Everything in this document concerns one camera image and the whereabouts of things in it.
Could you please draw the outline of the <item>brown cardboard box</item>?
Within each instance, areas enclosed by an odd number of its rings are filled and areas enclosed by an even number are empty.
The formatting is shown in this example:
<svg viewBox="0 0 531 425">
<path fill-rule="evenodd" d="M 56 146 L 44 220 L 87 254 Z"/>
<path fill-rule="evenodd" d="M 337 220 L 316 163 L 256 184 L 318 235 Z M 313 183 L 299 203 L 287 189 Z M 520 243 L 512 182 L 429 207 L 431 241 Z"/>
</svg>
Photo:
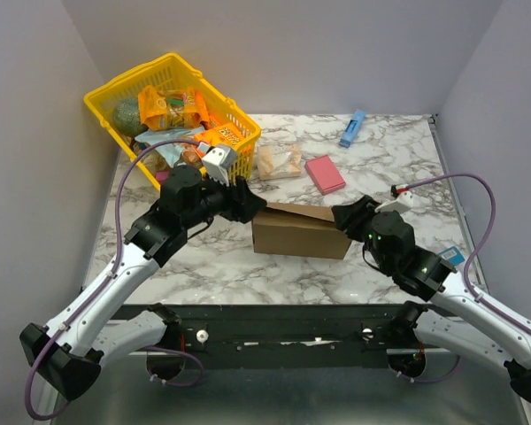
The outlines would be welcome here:
<svg viewBox="0 0 531 425">
<path fill-rule="evenodd" d="M 251 228 L 256 253 L 342 260 L 351 245 L 328 206 L 270 203 Z"/>
</svg>

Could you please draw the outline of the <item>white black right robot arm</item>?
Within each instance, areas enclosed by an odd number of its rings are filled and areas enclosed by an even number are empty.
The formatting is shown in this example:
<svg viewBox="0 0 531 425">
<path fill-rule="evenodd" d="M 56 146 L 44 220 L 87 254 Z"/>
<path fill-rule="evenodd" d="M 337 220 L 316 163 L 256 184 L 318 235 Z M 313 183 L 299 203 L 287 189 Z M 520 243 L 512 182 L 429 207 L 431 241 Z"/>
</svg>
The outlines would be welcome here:
<svg viewBox="0 0 531 425">
<path fill-rule="evenodd" d="M 402 347 L 420 340 L 500 368 L 512 390 L 531 403 L 531 320 L 465 281 L 446 259 L 419 247 L 400 212 L 364 196 L 331 209 L 335 227 L 362 243 L 378 271 L 406 293 L 455 314 L 457 321 L 424 307 L 389 325 Z"/>
</svg>

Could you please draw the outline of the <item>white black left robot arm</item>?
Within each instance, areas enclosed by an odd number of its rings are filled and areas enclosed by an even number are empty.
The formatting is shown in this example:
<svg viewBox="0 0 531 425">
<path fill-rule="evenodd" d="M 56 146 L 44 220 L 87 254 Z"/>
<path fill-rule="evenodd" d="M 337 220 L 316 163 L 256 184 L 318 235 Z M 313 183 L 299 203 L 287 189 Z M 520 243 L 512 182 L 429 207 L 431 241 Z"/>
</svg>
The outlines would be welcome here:
<svg viewBox="0 0 531 425">
<path fill-rule="evenodd" d="M 178 166 L 161 186 L 158 200 L 124 236 L 106 269 L 61 313 L 40 326 L 30 323 L 19 340 L 31 374 L 39 374 L 66 400 L 81 397 L 109 358 L 155 345 L 172 348 L 179 336 L 175 318 L 150 307 L 125 322 L 121 331 L 103 332 L 128 297 L 188 241 L 188 231 L 215 216 L 248 223 L 266 208 L 246 180 L 204 177 L 193 166 Z"/>
</svg>

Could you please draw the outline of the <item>pink flat box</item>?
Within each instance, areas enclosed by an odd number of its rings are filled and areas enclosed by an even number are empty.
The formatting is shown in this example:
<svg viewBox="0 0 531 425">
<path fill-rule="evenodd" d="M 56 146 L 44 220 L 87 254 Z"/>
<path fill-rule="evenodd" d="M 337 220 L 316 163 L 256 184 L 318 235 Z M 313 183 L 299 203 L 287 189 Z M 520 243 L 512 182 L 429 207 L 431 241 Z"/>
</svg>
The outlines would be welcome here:
<svg viewBox="0 0 531 425">
<path fill-rule="evenodd" d="M 336 192 L 346 186 L 345 180 L 328 155 L 309 159 L 304 167 L 322 195 Z"/>
</svg>

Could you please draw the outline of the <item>orange cracker box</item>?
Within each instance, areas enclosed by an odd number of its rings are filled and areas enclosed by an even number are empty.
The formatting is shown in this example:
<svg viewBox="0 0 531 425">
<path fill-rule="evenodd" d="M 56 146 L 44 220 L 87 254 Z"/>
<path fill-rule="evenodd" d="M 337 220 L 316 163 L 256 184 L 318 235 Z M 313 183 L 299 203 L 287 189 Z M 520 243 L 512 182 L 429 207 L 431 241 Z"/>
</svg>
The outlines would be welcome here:
<svg viewBox="0 0 531 425">
<path fill-rule="evenodd" d="M 227 123 L 198 133 L 194 135 L 194 139 L 212 147 L 225 144 L 230 148 L 236 149 L 244 140 L 244 137 L 233 123 Z"/>
</svg>

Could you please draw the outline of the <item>pink small box in basket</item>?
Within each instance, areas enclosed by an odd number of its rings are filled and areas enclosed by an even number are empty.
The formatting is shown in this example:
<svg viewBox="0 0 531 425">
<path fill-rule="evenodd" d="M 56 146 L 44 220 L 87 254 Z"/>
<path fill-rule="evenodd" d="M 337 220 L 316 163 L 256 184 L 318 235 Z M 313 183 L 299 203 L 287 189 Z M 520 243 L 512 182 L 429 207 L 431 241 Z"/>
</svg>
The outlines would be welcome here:
<svg viewBox="0 0 531 425">
<path fill-rule="evenodd" d="M 169 174 L 169 170 L 158 171 L 155 173 L 155 179 L 158 183 L 163 183 L 168 178 Z"/>
</svg>

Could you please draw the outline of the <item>blue narrow box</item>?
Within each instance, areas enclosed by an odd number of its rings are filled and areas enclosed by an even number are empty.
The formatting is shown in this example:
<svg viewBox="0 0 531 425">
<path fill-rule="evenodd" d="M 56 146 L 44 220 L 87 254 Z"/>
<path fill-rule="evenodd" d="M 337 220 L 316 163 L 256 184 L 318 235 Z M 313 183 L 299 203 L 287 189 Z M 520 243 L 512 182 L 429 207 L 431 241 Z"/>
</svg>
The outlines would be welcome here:
<svg viewBox="0 0 531 425">
<path fill-rule="evenodd" d="M 339 141 L 339 145 L 349 148 L 358 136 L 362 123 L 366 117 L 366 111 L 356 110 L 350 117 L 349 123 L 344 129 Z"/>
</svg>

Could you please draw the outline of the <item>blue white toothpaste box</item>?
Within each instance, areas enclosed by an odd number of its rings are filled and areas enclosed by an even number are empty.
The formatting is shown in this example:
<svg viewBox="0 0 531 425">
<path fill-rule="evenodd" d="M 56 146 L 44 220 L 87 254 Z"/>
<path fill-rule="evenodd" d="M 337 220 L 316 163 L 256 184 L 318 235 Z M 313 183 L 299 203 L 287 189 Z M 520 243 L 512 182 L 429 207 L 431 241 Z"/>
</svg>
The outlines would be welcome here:
<svg viewBox="0 0 531 425">
<path fill-rule="evenodd" d="M 442 259 L 449 261 L 453 266 L 457 267 L 465 263 L 466 259 L 463 253 L 457 246 L 451 246 L 439 253 Z"/>
</svg>

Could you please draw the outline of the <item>beige tissue pack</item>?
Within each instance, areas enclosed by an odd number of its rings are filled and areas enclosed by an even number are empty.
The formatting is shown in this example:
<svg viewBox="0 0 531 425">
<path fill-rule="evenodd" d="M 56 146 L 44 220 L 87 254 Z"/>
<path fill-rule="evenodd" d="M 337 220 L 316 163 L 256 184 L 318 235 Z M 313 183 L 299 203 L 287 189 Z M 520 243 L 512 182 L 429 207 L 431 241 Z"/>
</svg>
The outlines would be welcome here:
<svg viewBox="0 0 531 425">
<path fill-rule="evenodd" d="M 302 173 L 302 154 L 296 144 L 258 147 L 257 167 L 262 181 L 296 178 Z"/>
</svg>

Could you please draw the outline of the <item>light blue bread bag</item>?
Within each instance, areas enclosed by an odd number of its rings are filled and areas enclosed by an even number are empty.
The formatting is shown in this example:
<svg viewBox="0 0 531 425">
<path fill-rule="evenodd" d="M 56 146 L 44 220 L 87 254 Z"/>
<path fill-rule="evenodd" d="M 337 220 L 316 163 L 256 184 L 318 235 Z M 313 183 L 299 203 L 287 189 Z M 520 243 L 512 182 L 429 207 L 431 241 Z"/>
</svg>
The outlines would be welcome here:
<svg viewBox="0 0 531 425">
<path fill-rule="evenodd" d="M 157 143 L 179 140 L 178 143 L 158 146 L 153 151 L 157 160 L 163 160 L 169 167 L 174 167 L 183 162 L 182 155 L 185 151 L 195 149 L 188 141 L 192 141 L 196 135 L 203 132 L 204 127 L 202 126 L 194 128 L 172 127 L 166 130 L 147 130 L 136 136 L 135 140 L 142 150 Z"/>
</svg>

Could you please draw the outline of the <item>orange snack bag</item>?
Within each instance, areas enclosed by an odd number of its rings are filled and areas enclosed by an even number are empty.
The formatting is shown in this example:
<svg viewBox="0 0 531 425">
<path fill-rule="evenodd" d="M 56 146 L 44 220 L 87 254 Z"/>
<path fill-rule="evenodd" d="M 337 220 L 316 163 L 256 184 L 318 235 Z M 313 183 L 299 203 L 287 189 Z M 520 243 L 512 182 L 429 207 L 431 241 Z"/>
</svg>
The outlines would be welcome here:
<svg viewBox="0 0 531 425">
<path fill-rule="evenodd" d="M 141 123 L 150 130 L 209 127 L 204 96 L 193 87 L 163 90 L 150 85 L 137 100 Z"/>
</svg>

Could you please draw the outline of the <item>green round vegetable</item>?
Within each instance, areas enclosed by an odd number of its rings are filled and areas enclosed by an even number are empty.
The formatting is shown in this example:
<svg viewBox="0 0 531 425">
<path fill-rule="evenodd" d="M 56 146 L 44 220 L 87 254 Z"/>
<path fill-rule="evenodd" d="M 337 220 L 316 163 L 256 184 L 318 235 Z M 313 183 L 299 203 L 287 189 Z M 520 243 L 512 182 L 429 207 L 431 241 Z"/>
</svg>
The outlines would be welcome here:
<svg viewBox="0 0 531 425">
<path fill-rule="evenodd" d="M 114 127 L 128 137 L 136 137 L 148 130 L 148 127 L 141 122 L 139 103 L 136 97 L 119 101 L 112 112 L 112 120 Z"/>
</svg>

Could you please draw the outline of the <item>yellow plastic shopping basket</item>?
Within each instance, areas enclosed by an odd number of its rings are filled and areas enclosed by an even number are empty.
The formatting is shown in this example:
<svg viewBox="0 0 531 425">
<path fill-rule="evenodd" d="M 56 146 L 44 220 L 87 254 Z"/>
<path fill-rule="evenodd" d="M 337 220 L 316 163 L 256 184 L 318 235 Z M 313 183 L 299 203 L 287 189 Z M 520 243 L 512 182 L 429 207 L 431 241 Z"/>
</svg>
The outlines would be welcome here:
<svg viewBox="0 0 531 425">
<path fill-rule="evenodd" d="M 176 53 L 165 54 L 124 72 L 102 87 L 89 92 L 84 97 L 84 102 L 98 118 L 101 126 L 133 160 L 144 149 L 140 148 L 134 137 L 125 136 L 114 127 L 112 112 L 119 101 L 130 97 L 137 98 L 138 94 L 150 85 L 163 90 L 187 87 L 199 90 L 204 96 L 210 118 L 209 127 L 204 131 L 233 123 L 244 137 L 236 149 L 232 148 L 237 153 L 237 160 L 228 170 L 228 176 L 240 175 L 246 179 L 250 177 L 255 144 L 261 135 L 260 128 L 233 99 L 222 95 L 200 71 Z"/>
</svg>

